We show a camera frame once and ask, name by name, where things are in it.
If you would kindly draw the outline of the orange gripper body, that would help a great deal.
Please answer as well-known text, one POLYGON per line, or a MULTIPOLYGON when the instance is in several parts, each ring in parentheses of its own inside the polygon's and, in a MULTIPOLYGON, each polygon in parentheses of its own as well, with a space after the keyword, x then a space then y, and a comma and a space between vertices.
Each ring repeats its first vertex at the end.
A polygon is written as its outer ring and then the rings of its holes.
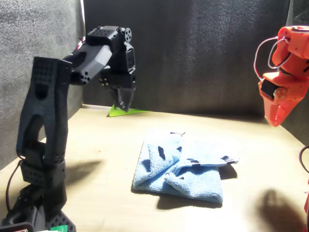
POLYGON ((260 94, 270 100, 302 100, 309 88, 309 79, 284 72, 258 75, 260 94))

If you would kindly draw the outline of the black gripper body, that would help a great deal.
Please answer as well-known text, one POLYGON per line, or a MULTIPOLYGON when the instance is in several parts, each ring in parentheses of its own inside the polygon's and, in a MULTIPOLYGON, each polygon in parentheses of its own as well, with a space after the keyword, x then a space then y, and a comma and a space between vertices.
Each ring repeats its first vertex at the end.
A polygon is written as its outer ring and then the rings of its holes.
POLYGON ((136 77, 130 73, 101 73, 99 82, 112 89, 135 89, 136 77))

